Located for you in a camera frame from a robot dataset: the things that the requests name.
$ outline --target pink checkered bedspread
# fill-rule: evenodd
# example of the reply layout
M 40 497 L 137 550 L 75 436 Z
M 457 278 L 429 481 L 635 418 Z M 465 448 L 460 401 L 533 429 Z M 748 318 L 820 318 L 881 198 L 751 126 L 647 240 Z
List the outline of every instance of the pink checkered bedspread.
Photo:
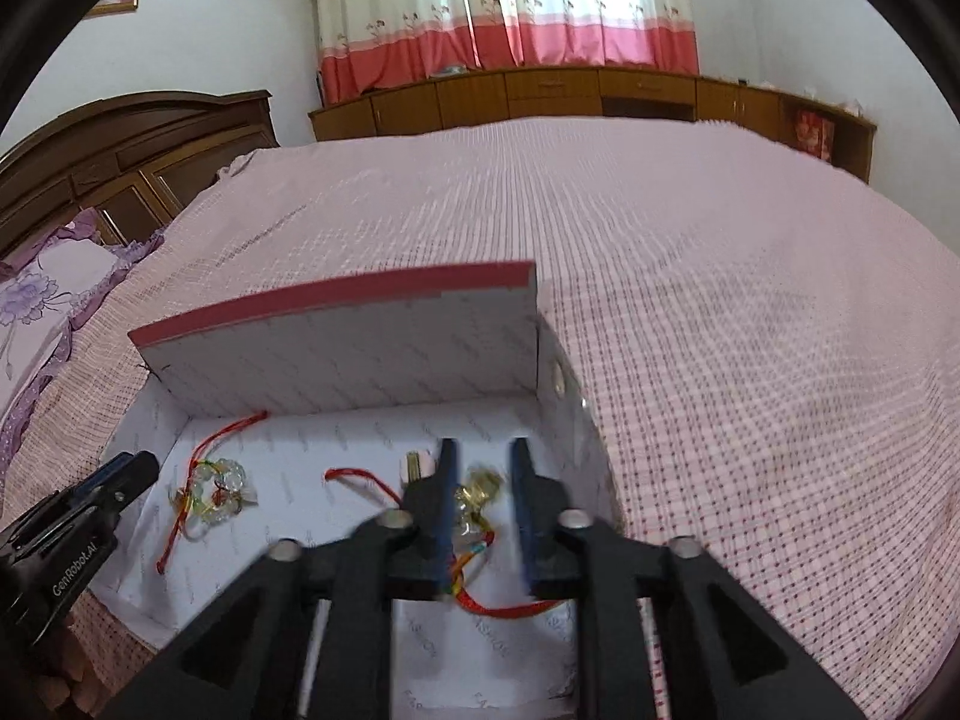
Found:
M 530 119 L 230 173 L 75 337 L 6 521 L 94 469 L 146 375 L 131 328 L 346 272 L 532 258 L 630 535 L 702 538 L 870 717 L 932 678 L 960 622 L 960 261 L 904 211 L 723 124 Z M 77 611 L 118 688 L 149 654 Z

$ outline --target purple flower print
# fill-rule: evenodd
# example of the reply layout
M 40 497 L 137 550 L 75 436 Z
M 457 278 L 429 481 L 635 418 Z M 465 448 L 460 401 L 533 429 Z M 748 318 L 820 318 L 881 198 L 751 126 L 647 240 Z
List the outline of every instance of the purple flower print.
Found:
M 56 295 L 56 281 L 44 274 L 24 274 L 0 290 L 0 325 L 6 327 L 18 319 L 24 324 L 43 316 L 46 302 Z

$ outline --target wooden headboard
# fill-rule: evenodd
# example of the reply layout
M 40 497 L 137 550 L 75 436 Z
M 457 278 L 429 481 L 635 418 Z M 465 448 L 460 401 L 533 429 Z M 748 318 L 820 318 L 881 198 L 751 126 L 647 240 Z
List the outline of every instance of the wooden headboard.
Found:
M 0 256 L 90 207 L 104 242 L 146 240 L 220 167 L 277 145 L 269 98 L 143 92 L 45 124 L 0 158 Z

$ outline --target orange cord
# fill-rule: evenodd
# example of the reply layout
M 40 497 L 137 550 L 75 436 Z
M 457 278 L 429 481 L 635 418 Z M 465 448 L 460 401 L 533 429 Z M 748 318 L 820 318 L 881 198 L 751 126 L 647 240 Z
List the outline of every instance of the orange cord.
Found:
M 383 490 L 384 493 L 387 493 L 387 495 L 397 503 L 397 506 L 400 506 L 402 503 L 400 495 L 397 495 L 385 482 L 378 479 L 376 474 L 366 469 L 328 469 L 328 471 L 323 474 L 323 478 L 326 481 L 340 479 L 344 476 L 359 476 L 362 479 L 368 479 Z M 484 532 L 484 541 L 488 547 L 493 544 L 493 531 Z M 518 605 L 517 607 L 501 608 L 487 608 L 477 603 L 464 587 L 464 567 L 478 554 L 477 552 L 467 552 L 464 555 L 460 555 L 454 560 L 453 565 L 450 566 L 450 586 L 453 587 L 453 597 L 456 598 L 457 603 L 469 613 L 478 614 L 483 617 L 495 617 L 501 620 L 518 620 L 525 617 L 535 617 L 538 614 L 549 611 L 560 603 L 560 601 L 534 601 L 534 603 Z
M 243 419 L 237 419 L 235 422 L 229 423 L 226 427 L 219 429 L 212 436 L 208 436 L 202 442 L 197 445 L 197 448 L 193 450 L 193 454 L 190 455 L 190 464 L 187 466 L 186 473 L 186 485 L 184 485 L 185 490 L 190 490 L 190 484 L 193 482 L 193 472 L 200 464 L 200 460 L 203 459 L 206 450 L 210 449 L 210 445 L 213 442 L 216 442 L 220 437 L 229 435 L 230 433 L 235 433 L 236 431 L 243 430 L 244 428 L 250 427 L 258 422 L 263 421 L 268 416 L 267 412 L 257 412 L 252 416 L 245 416 Z M 170 553 L 173 552 L 174 542 L 176 541 L 176 534 L 179 533 L 186 522 L 186 515 L 190 509 L 189 504 L 189 495 L 184 496 L 184 504 L 181 506 L 179 512 L 176 513 L 176 520 L 174 521 L 174 527 L 171 528 L 170 536 L 167 536 L 167 545 L 163 550 L 163 554 L 160 556 L 160 559 L 157 561 L 157 573 L 162 574 L 167 570 L 167 562 L 170 560 Z

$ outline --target hand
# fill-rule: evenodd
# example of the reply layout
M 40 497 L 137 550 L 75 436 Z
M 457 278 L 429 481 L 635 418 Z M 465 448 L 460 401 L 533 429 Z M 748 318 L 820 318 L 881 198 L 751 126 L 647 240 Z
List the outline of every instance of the hand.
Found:
M 47 709 L 60 709 L 70 701 L 81 712 L 96 717 L 109 699 L 109 693 L 70 631 L 71 624 L 68 617 L 41 642 L 40 654 L 49 666 L 46 674 L 34 677 L 34 690 Z

